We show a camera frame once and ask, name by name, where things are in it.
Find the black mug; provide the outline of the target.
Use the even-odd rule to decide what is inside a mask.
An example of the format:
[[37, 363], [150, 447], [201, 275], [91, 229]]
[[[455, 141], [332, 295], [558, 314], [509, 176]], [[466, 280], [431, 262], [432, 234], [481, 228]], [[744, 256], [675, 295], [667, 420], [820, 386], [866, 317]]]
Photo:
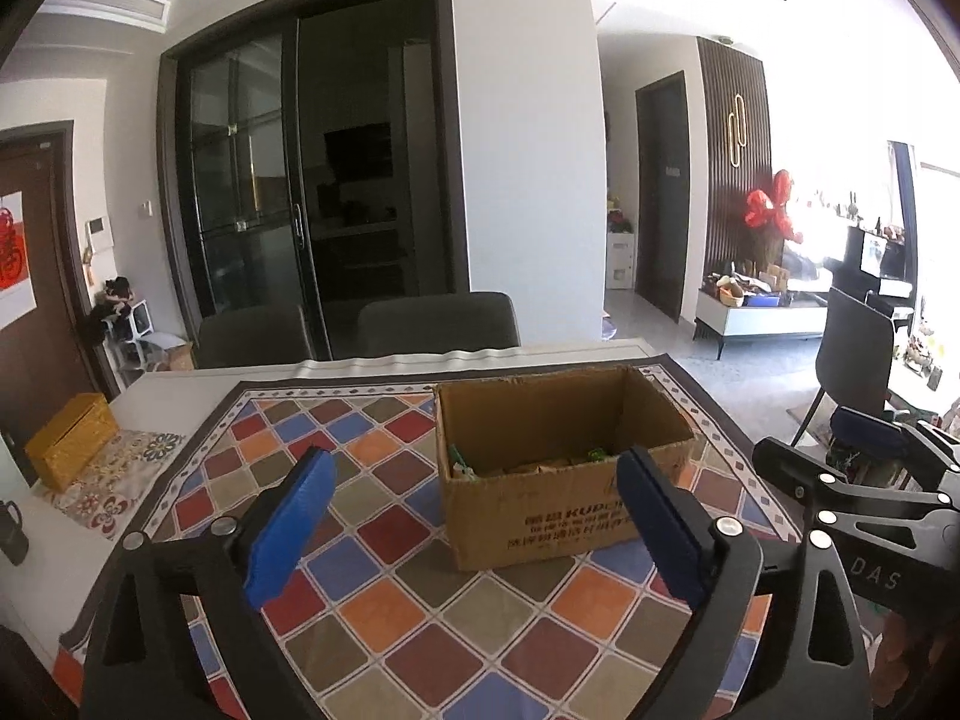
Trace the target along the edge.
[[13, 500], [0, 502], [0, 550], [13, 566], [21, 566], [29, 553], [23, 516]]

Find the brown cardboard box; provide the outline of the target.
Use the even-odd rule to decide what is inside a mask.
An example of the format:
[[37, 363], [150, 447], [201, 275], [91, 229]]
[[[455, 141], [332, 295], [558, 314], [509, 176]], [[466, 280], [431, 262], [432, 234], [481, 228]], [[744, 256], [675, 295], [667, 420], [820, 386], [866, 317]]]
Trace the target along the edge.
[[[617, 489], [619, 456], [643, 447], [675, 483], [700, 442], [635, 366], [449, 380], [434, 387], [434, 421], [446, 535], [461, 571], [635, 539]], [[451, 476], [449, 444], [477, 481]]]

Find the white low cabinet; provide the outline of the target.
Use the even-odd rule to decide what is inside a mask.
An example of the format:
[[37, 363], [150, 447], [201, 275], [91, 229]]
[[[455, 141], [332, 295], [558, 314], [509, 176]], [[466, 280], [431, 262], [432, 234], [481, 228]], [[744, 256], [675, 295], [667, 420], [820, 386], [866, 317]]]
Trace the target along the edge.
[[693, 338], [712, 338], [716, 359], [728, 344], [810, 340], [822, 337], [827, 301], [820, 296], [732, 291], [731, 283], [705, 286], [698, 294]]

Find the red bow decoration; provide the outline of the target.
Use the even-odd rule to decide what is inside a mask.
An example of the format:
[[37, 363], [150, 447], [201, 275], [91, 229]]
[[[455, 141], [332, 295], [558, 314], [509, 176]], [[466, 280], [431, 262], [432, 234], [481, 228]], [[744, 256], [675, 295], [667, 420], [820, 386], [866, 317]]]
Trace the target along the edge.
[[771, 192], [755, 188], [747, 195], [747, 210], [743, 221], [750, 229], [769, 227], [779, 234], [781, 239], [791, 242], [802, 241], [802, 234], [794, 227], [789, 216], [789, 200], [793, 196], [793, 179], [786, 169], [781, 169], [773, 177]]

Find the brown entrance door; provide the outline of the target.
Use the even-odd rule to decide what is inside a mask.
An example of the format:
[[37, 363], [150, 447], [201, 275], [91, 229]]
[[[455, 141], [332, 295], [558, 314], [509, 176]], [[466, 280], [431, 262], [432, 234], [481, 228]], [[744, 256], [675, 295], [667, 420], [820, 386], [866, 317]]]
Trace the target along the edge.
[[70, 121], [3, 130], [2, 197], [20, 204], [28, 277], [16, 288], [32, 299], [23, 312], [2, 294], [2, 439], [32, 486], [28, 440], [71, 397], [119, 393], [86, 330], [91, 298], [76, 239]]

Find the yellow woven tissue box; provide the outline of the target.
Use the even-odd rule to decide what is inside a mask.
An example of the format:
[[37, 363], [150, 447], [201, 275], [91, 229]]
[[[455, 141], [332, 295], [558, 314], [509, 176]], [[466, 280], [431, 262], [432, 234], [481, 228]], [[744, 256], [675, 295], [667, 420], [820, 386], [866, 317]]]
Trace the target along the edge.
[[46, 488], [63, 493], [119, 432], [106, 397], [75, 395], [26, 444], [26, 455]]

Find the black side chair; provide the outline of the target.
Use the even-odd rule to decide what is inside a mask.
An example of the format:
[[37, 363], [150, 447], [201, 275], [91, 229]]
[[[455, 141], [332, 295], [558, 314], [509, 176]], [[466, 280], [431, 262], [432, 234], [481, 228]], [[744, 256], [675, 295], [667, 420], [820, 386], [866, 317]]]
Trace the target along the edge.
[[844, 291], [830, 289], [827, 321], [815, 358], [818, 390], [791, 445], [796, 447], [807, 433], [825, 395], [838, 406], [892, 419], [887, 395], [894, 344], [895, 325], [890, 317]]

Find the floral patterned cloth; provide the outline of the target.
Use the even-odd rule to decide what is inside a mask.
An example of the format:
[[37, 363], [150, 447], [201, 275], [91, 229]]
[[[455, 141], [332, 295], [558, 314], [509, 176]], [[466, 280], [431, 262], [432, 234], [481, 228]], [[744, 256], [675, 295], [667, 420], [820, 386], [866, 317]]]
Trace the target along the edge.
[[63, 493], [37, 483], [34, 494], [80, 527], [114, 541], [184, 444], [179, 434], [119, 431]]

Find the red paper door poster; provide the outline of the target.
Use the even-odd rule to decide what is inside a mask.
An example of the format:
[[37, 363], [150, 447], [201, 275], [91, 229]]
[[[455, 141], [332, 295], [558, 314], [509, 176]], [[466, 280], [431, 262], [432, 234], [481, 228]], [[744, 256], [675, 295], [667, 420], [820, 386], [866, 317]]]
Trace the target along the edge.
[[10, 327], [36, 307], [23, 193], [7, 193], [0, 202], [0, 328]]

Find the black glass sliding door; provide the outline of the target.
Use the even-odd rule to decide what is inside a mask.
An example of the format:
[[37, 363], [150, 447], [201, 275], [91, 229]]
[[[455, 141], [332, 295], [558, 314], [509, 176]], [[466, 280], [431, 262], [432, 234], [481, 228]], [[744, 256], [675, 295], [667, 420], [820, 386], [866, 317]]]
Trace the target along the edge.
[[364, 307], [469, 286], [452, 0], [265, 0], [167, 50], [161, 208], [185, 328], [291, 307], [320, 358]]

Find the green lollipop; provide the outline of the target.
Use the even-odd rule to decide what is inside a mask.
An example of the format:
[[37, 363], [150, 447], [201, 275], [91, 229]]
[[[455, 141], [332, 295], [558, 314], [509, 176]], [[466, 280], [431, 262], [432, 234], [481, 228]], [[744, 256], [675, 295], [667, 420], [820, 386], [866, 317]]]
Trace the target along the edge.
[[466, 462], [466, 459], [462, 457], [462, 454], [459, 452], [459, 449], [455, 447], [454, 444], [448, 445], [448, 456], [449, 456], [449, 468], [451, 468], [451, 476], [454, 479], [465, 479], [466, 481], [477, 481], [478, 475], [477, 472], [472, 468], [470, 463]]

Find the dark grey dining chair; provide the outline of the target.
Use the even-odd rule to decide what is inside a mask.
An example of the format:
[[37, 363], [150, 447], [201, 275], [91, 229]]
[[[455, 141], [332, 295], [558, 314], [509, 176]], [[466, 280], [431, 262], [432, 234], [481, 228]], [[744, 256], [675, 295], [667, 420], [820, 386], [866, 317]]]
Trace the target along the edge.
[[521, 344], [511, 298], [494, 291], [371, 302], [359, 312], [358, 333], [368, 358], [475, 353]]
[[256, 305], [205, 317], [194, 351], [199, 369], [277, 366], [314, 357], [297, 305]]

